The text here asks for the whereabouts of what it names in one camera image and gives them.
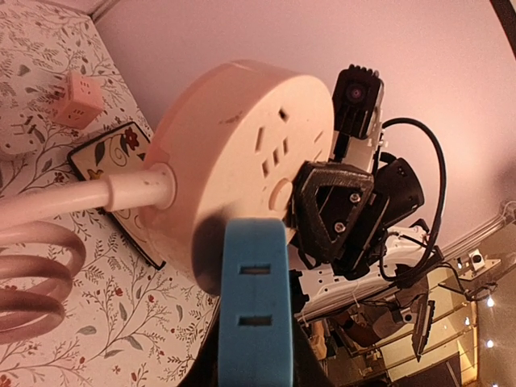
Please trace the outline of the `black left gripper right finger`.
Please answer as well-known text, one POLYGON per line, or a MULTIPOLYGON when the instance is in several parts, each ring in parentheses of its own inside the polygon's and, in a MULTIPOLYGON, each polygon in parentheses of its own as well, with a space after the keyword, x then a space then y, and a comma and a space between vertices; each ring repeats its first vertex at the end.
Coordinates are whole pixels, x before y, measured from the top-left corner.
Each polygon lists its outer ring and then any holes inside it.
POLYGON ((300 323, 292 317, 293 386, 323 387, 329 380, 320 366, 300 323))

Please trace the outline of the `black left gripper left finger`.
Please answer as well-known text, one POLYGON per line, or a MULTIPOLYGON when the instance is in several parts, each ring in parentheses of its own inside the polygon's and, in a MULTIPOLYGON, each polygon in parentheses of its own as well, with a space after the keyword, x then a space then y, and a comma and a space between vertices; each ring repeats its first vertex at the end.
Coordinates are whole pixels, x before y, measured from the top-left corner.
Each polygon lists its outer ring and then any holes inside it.
POLYGON ((218 386, 218 332, 220 301, 217 301, 213 318, 208 326, 206 337, 199 349, 193 366, 182 379, 179 387, 218 386))

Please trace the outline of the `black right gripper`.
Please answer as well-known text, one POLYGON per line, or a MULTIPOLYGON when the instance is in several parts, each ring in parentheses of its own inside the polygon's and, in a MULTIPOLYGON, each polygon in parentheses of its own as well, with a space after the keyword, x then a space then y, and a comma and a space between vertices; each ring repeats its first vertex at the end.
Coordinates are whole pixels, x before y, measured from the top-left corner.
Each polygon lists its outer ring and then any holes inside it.
POLYGON ((387 231, 424 203, 408 162, 381 157, 377 173, 348 164, 307 161, 294 181, 288 224, 300 261, 329 264, 336 276, 365 276, 380 258, 387 231))

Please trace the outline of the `cyan square plug adapter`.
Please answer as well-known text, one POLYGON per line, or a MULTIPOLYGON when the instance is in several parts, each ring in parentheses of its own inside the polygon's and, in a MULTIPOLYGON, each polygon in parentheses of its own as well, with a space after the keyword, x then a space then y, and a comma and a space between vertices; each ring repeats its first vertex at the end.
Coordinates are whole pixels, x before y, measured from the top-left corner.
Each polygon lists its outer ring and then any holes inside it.
POLYGON ((218 383, 291 386, 293 333, 285 226, 235 218, 223 245, 218 383))

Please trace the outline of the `round pink power socket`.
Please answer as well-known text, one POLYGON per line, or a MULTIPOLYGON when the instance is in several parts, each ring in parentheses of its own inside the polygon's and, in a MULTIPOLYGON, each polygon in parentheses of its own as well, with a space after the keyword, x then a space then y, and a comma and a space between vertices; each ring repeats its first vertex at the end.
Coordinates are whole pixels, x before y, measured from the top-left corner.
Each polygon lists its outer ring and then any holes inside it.
POLYGON ((329 156, 333 119, 317 77, 254 60, 201 75, 161 119, 144 160, 168 165, 176 182, 169 207, 139 212, 153 250, 219 295, 227 222, 284 218, 301 166, 329 156))

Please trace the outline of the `small pink cube socket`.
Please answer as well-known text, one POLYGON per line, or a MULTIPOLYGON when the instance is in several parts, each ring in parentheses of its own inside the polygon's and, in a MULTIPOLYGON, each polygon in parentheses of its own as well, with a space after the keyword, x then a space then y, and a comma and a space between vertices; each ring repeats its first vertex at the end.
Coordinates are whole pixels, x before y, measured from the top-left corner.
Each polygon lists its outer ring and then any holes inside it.
POLYGON ((84 130, 104 111, 101 86, 92 77, 73 71, 67 74, 64 87, 52 108, 52 121, 84 130))

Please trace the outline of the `floral square plate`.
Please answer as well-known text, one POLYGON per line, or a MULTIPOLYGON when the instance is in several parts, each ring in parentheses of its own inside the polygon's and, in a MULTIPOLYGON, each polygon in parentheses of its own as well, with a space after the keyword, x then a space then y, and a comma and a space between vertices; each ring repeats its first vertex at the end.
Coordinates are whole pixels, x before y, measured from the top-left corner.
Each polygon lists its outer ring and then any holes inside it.
MULTIPOLYGON (((74 148, 67 155, 67 161, 79 180, 97 180, 105 175, 140 170, 149 144, 150 136, 137 123, 124 123, 74 148)), ((165 266, 164 260, 153 253, 147 243, 136 208, 107 216, 147 264, 156 270, 165 266)))

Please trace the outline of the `white charger right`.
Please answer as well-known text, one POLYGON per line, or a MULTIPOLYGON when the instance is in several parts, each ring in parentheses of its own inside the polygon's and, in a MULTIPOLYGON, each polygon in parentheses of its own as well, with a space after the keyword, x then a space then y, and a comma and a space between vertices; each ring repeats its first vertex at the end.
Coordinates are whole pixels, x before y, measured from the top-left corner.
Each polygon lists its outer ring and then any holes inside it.
POLYGON ((1 113, 1 160, 19 160, 40 149, 33 115, 1 113))

